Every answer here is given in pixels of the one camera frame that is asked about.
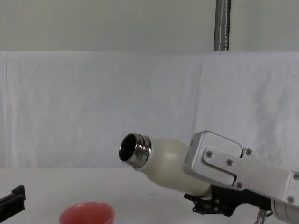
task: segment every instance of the bottle opening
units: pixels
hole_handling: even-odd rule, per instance
[[[128,134],[122,141],[119,150],[119,157],[122,161],[127,161],[133,155],[136,148],[136,136]]]

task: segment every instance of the threaded bottle neck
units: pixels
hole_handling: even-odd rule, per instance
[[[149,137],[131,133],[122,140],[119,157],[122,162],[139,169],[148,161],[151,151]]]

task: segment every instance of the black clamp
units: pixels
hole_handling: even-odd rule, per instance
[[[271,210],[269,198],[256,194],[249,190],[233,190],[212,186],[211,199],[203,199],[185,194],[184,198],[194,202],[193,212],[199,214],[223,214],[232,216],[234,210],[241,204],[251,204],[265,211]]]
[[[0,199],[0,223],[25,210],[25,187],[20,185],[11,194]]]

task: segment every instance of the cup rim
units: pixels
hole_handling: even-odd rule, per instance
[[[80,206],[80,205],[83,205],[83,206],[84,206],[84,205],[86,205],[86,204],[90,204],[90,203],[105,205],[106,207],[109,208],[110,213],[111,213],[111,217],[110,217],[105,223],[109,223],[109,222],[111,222],[111,220],[114,219],[114,217],[115,217],[115,210],[114,210],[114,208],[113,208],[110,204],[107,204],[107,203],[105,203],[105,202],[81,202],[81,203],[74,204],[74,205],[68,207],[66,210],[64,210],[64,211],[60,214],[60,216],[59,216],[59,222],[60,222],[60,224],[62,224],[62,216],[63,216],[63,214],[65,214],[65,213],[68,212],[69,210],[74,209],[74,208],[76,208],[76,207],[78,207],[78,206]]]

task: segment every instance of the metal pole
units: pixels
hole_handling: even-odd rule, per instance
[[[214,50],[229,49],[229,26],[230,26],[231,0],[216,0]]]
[[[260,209],[258,212],[257,220],[254,224],[264,224],[267,218],[267,211]]]

